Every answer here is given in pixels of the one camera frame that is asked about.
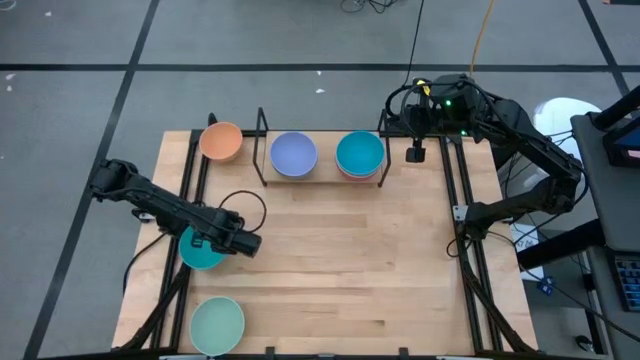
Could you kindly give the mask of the white round stool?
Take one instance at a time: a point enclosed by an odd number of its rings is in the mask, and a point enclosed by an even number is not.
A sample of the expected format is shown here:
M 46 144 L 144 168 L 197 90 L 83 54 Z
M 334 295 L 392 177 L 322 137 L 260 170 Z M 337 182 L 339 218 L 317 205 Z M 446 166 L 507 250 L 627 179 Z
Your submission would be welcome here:
M 572 135 L 571 118 L 600 111 L 600 108 L 589 102 L 558 97 L 539 104 L 534 111 L 532 123 L 536 130 L 550 137 L 565 152 L 578 157 L 579 150 Z

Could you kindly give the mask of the orange bowl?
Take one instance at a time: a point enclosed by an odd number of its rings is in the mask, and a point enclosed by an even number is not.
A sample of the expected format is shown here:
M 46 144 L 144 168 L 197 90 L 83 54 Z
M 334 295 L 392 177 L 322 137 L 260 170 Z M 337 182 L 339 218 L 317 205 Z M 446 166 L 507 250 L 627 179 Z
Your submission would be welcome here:
M 200 135 L 199 149 L 214 162 L 228 162 L 238 155 L 243 142 L 241 129 L 230 122 L 217 122 Z

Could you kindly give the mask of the blue bowl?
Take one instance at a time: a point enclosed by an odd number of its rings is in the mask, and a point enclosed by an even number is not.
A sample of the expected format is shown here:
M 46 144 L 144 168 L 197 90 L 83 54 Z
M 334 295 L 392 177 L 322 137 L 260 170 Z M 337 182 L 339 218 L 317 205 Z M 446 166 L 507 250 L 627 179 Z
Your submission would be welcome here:
M 355 131 L 345 135 L 336 147 L 336 162 L 341 169 L 354 175 L 375 172 L 385 157 L 381 139 L 365 131 Z

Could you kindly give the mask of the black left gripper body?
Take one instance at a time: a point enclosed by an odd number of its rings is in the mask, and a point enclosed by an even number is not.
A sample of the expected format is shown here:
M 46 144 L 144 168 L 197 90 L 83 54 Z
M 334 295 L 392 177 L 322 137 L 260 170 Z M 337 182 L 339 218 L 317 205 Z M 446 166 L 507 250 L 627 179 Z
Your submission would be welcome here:
M 243 229 L 227 232 L 219 241 L 225 253 L 254 258 L 262 245 L 262 237 Z

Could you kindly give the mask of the wooden shelf with black frame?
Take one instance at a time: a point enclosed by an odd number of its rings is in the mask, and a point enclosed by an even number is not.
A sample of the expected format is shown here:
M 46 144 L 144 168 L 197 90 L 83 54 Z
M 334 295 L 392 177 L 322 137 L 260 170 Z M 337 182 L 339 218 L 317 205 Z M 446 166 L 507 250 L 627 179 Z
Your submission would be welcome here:
M 336 147 L 339 141 L 348 134 L 346 130 L 308 130 L 303 131 L 315 143 L 318 149 L 318 162 L 311 173 L 302 178 L 289 178 L 280 175 L 274 170 L 270 159 L 270 148 L 278 135 L 285 133 L 286 130 L 272 129 L 266 119 L 264 109 L 258 108 L 256 126 L 254 130 L 243 130 L 245 137 L 253 139 L 252 145 L 252 164 L 258 175 L 260 183 L 267 186 L 270 183 L 313 183 L 313 184 L 376 184 L 381 188 L 387 177 L 391 167 L 391 149 L 390 138 L 392 133 L 387 130 L 387 116 L 382 111 L 378 121 L 378 127 L 371 133 L 377 135 L 384 145 L 385 157 L 379 167 L 378 182 L 350 182 L 344 181 L 339 172 L 339 166 L 336 162 Z

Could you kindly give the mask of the gray desk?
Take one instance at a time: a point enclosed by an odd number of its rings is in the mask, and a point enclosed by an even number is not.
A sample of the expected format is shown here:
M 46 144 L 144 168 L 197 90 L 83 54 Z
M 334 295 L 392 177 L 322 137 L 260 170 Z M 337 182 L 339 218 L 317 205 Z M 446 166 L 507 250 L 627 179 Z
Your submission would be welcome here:
M 609 320 L 640 337 L 640 312 L 623 309 L 608 260 L 611 251 L 640 254 L 640 169 L 610 165 L 604 133 L 588 116 L 572 117 L 571 125 L 605 237 L 603 247 L 587 250 L 600 305 Z

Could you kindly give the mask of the mint green bowl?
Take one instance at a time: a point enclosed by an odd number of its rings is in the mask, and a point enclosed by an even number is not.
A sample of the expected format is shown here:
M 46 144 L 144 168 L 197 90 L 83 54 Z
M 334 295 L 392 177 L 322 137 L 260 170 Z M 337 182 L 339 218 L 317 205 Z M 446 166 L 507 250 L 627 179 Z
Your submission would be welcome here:
M 229 353 L 241 341 L 246 326 L 241 306 L 229 297 L 212 297 L 192 314 L 190 339 L 196 350 L 207 356 Z

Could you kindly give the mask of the lavender bowl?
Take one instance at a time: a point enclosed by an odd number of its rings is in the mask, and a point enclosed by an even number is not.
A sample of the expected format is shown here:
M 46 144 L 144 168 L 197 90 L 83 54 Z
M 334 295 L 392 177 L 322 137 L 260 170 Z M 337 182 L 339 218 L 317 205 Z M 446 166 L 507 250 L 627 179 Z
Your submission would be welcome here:
M 302 178 L 315 168 L 318 149 L 308 135 L 301 132 L 285 132 L 273 141 L 270 159 L 272 167 L 280 175 Z

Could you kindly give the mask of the teal bowl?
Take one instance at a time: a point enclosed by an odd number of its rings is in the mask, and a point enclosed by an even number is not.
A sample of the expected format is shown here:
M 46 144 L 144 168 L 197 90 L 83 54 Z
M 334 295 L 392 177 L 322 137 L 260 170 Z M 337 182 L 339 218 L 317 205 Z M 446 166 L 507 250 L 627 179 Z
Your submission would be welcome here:
M 197 236 L 192 227 L 187 227 L 180 237 L 179 254 L 183 262 L 194 270 L 213 269 L 228 257 L 214 251 L 211 242 Z

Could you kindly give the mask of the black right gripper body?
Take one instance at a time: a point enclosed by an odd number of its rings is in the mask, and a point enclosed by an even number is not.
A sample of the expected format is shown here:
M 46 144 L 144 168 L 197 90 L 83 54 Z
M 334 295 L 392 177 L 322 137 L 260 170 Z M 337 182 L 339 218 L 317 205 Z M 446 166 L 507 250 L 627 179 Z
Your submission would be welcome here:
M 431 133 L 431 119 L 427 107 L 406 105 L 402 118 L 414 138 L 424 139 Z

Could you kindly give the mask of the white paper sheet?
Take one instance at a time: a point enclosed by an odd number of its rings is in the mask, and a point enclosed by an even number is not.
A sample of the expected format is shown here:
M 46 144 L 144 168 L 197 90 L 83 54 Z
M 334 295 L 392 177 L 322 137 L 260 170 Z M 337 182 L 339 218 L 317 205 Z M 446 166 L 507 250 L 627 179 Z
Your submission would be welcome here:
M 509 228 L 517 252 L 539 244 L 538 233 L 533 225 L 514 223 Z

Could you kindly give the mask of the black keyboard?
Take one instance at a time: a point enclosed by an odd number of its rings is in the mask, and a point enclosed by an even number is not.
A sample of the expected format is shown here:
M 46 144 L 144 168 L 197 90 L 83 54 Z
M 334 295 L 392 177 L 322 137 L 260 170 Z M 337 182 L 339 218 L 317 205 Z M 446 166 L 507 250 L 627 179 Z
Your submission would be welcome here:
M 623 307 L 627 312 L 640 312 L 640 257 L 615 256 L 613 265 Z

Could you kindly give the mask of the black table frame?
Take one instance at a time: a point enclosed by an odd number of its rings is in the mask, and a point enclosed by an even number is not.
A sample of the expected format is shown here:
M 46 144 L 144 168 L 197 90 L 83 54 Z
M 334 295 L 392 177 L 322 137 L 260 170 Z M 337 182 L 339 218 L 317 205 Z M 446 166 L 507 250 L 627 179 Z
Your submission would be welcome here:
M 252 164 L 253 139 L 212 164 L 204 202 L 240 212 L 263 243 L 191 274 L 184 307 L 167 310 L 161 345 L 193 346 L 194 310 L 236 300 L 246 328 L 240 354 L 470 355 L 460 268 L 452 258 L 451 205 L 437 140 L 408 164 L 406 138 L 391 142 L 391 169 L 376 184 L 270 183 Z

